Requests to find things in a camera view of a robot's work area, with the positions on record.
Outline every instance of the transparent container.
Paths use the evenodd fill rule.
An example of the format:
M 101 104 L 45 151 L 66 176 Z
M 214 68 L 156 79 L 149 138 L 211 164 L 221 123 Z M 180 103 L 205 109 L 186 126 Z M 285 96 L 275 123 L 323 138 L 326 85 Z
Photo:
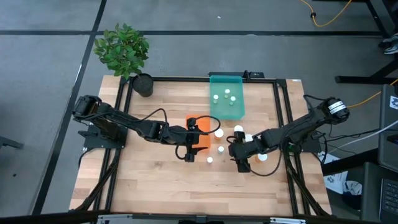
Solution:
M 217 104 L 213 103 L 214 95 L 224 96 L 229 89 L 229 97 L 219 97 Z M 210 114 L 218 119 L 239 120 L 244 116 L 243 83 L 240 76 L 212 75 L 210 77 Z M 235 101 L 230 105 L 230 97 Z

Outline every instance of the orange object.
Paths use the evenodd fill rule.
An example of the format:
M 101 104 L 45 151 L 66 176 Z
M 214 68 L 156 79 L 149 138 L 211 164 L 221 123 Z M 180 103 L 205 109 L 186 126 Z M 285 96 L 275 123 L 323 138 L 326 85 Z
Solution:
M 188 120 L 189 118 L 197 118 L 201 115 L 197 114 L 188 114 L 185 117 L 185 120 Z M 210 118 L 200 118 L 197 120 L 197 126 L 201 131 L 210 131 Z M 207 147 L 208 149 L 211 146 L 211 141 L 210 141 L 210 135 L 200 135 L 199 136 L 199 143 L 196 145 L 193 145 L 192 147 Z

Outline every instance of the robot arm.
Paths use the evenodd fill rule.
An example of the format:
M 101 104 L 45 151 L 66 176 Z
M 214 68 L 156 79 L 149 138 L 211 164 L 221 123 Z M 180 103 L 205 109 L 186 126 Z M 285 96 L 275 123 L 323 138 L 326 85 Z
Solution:
M 239 161 L 255 154 L 275 151 L 284 141 L 300 145 L 318 127 L 342 123 L 348 116 L 349 111 L 340 99 L 328 98 L 316 108 L 310 108 L 309 114 L 281 128 L 267 129 L 254 135 L 253 141 L 243 142 L 244 134 L 235 132 L 235 140 L 228 146 L 229 155 Z
M 75 121 L 93 123 L 101 131 L 101 137 L 109 141 L 121 139 L 122 132 L 119 130 L 120 126 L 124 126 L 134 130 L 146 141 L 173 146 L 186 146 L 187 153 L 183 158 L 185 162 L 193 162 L 197 152 L 205 149 L 192 148 L 192 145 L 198 144 L 199 135 L 207 134 L 198 128 L 195 122 L 196 118 L 187 120 L 187 129 L 181 126 L 169 126 L 167 121 L 146 119 L 152 114 L 144 119 L 139 119 L 118 111 L 107 103 L 103 103 L 97 96 L 89 95 L 79 97 L 72 115 Z
M 346 121 L 349 111 L 340 99 L 328 98 L 320 103 L 316 108 L 310 108 L 309 114 L 299 119 L 275 129 L 267 129 L 254 136 L 253 141 L 243 142 L 244 133 L 235 132 L 235 140 L 228 146 L 229 155 L 233 157 L 238 167 L 238 172 L 250 172 L 248 158 L 255 154 L 267 154 L 277 149 L 289 158 L 287 143 L 295 145 L 302 144 L 308 135 L 324 124 L 338 124 Z M 289 175 L 293 178 L 303 196 L 308 200 L 317 215 L 329 216 L 301 181 L 296 173 L 290 158 L 287 159 L 286 168 Z

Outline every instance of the wooden tabletop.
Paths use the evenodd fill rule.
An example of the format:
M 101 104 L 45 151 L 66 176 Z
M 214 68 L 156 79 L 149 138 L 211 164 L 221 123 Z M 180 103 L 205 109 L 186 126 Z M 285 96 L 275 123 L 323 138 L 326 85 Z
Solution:
M 104 76 L 99 97 L 114 105 L 119 77 Z M 287 80 L 294 119 L 307 114 L 300 80 Z M 233 134 L 237 124 L 247 134 L 278 127 L 272 85 L 244 83 L 246 115 L 239 121 L 221 121 L 224 136 Z M 126 97 L 124 89 L 122 105 Z M 154 93 L 148 98 L 132 94 L 129 114 L 143 118 L 158 108 L 164 108 L 170 125 L 185 126 L 187 114 L 209 114 L 209 83 L 155 82 Z M 280 100 L 284 108 L 283 94 Z M 151 119 L 163 120 L 157 113 Z M 223 154 L 217 153 L 224 146 Z M 194 163 L 186 163 L 175 157 L 175 147 L 151 143 L 129 131 L 126 147 L 122 150 L 117 181 L 112 201 L 112 212 L 123 213 L 174 213 L 207 215 L 292 215 L 285 165 L 282 160 L 277 172 L 269 177 L 252 173 L 238 173 L 236 164 L 230 161 L 228 143 L 211 137 L 211 149 L 201 151 Z M 279 151 L 268 154 L 268 160 L 249 162 L 254 171 L 266 174 L 278 161 Z M 89 152 L 81 161 L 70 208 L 76 208 L 88 196 L 98 182 L 104 149 Z M 208 156 L 212 164 L 206 163 Z M 311 154 L 301 154 L 305 183 L 324 210 L 330 213 L 330 205 L 319 161 Z M 104 187 L 101 208 L 104 207 L 108 186 Z M 300 191 L 296 186 L 298 208 L 302 212 Z

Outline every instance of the table leg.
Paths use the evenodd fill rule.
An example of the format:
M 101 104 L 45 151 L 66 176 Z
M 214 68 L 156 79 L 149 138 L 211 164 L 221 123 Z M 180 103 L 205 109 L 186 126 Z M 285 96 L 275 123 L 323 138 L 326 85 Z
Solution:
M 20 148 L 22 148 L 24 145 L 21 144 L 21 143 L 19 143 L 19 142 L 16 142 L 16 141 L 13 141 L 13 140 L 11 140 L 11 139 L 4 138 L 4 137 L 1 137 L 1 136 L 0 136 L 0 147 L 1 147 L 1 146 L 11 146 L 11 147 L 14 147 L 14 148 L 16 148 L 16 149 L 20 149 Z
M 351 77 L 351 76 L 336 76 L 335 81 L 337 83 L 353 83 L 353 84 L 390 84 L 396 78 L 385 78 L 387 75 L 397 70 L 398 59 L 394 59 L 392 62 L 382 67 L 375 74 L 370 77 Z
M 363 166 L 365 162 L 377 162 L 377 151 L 379 149 L 372 149 L 362 152 L 355 156 L 350 156 L 337 161 L 329 162 L 322 166 L 323 176 L 337 174 L 351 168 Z

